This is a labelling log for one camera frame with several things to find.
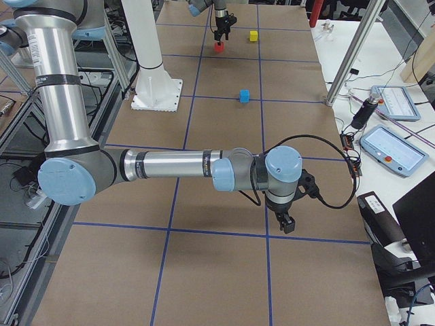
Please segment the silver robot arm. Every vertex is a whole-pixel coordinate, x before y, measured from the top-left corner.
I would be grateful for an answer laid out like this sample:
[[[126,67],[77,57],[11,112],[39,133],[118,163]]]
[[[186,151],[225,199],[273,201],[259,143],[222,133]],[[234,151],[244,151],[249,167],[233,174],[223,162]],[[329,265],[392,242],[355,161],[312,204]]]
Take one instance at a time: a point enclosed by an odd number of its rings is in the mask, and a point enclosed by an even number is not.
[[[216,30],[213,31],[214,39],[221,45],[221,38],[224,35],[225,40],[228,41],[230,28],[237,22],[237,17],[229,13],[225,0],[191,0],[188,3],[190,13],[194,17],[199,16],[207,8],[213,6],[216,24]]]
[[[260,190],[280,228],[295,227],[289,209],[297,199],[302,158],[293,148],[278,146],[254,155],[230,151],[137,152],[103,150],[91,137],[73,34],[105,34],[102,1],[10,1],[14,20],[27,35],[49,144],[37,179],[47,197],[74,206],[108,187],[150,177],[209,177],[219,191]]]

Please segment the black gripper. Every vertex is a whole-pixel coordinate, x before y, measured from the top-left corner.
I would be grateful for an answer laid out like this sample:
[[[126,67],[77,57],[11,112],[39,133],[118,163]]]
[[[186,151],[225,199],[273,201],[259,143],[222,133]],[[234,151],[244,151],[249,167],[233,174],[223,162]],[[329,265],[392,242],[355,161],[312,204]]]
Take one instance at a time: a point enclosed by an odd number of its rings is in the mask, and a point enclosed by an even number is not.
[[[276,202],[270,203],[270,210],[275,213],[276,219],[279,223],[279,229],[285,233],[293,232],[296,226],[295,220],[289,214],[291,206],[291,202],[285,204],[278,204]]]
[[[237,22],[237,17],[230,14],[228,10],[215,10],[216,30],[213,32],[214,39],[221,42],[221,36],[225,35],[225,40],[229,40],[230,28]]]

